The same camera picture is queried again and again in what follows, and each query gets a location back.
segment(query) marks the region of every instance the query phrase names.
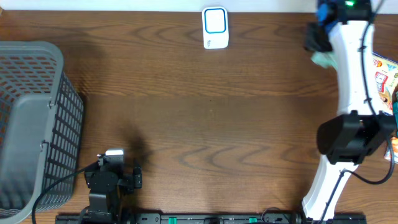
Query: green light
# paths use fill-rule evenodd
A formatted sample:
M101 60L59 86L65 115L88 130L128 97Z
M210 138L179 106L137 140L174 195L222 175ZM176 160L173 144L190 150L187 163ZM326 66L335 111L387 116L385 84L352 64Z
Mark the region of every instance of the green light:
M346 5L347 5L347 6L353 7L354 4L355 4L354 1L346 1Z

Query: basket bottom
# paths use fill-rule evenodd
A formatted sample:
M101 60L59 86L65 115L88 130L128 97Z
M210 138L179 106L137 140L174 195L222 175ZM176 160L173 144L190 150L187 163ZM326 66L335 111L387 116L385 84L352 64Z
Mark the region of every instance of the basket bottom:
M0 149L0 208L22 209L32 196L50 99L25 95L12 106Z

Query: basket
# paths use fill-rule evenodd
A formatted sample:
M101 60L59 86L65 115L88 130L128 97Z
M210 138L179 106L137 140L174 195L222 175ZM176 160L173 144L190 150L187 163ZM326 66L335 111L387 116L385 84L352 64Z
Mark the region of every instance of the basket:
M30 215L43 189L76 169L83 103L46 42L0 42L0 223ZM37 211L58 208L73 179L54 187Z

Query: tabletop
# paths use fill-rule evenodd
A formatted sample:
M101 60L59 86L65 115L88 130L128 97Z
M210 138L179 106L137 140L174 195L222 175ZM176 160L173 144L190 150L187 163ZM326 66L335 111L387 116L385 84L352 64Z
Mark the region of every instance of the tabletop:
M137 159L143 188L131 207L163 213L296 210L315 176L320 124L336 116L336 72L303 49L313 14L230 13L229 46L205 50L198 12L4 11L1 40L44 40L65 57L85 98L79 167L109 148ZM398 16L379 16L375 52L398 60ZM384 148L358 173L382 178ZM337 212L397 223L398 178L350 178ZM72 199L37 215L88 205L78 176Z

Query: white wall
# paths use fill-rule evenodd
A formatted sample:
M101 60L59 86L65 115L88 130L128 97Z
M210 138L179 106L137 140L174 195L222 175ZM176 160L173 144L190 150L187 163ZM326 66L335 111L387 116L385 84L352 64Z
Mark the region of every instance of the white wall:
M95 10L200 12L224 6L229 12L314 12L317 0L0 0L5 10ZM372 0L374 5L379 0ZM382 13L398 14L398 0L386 0Z

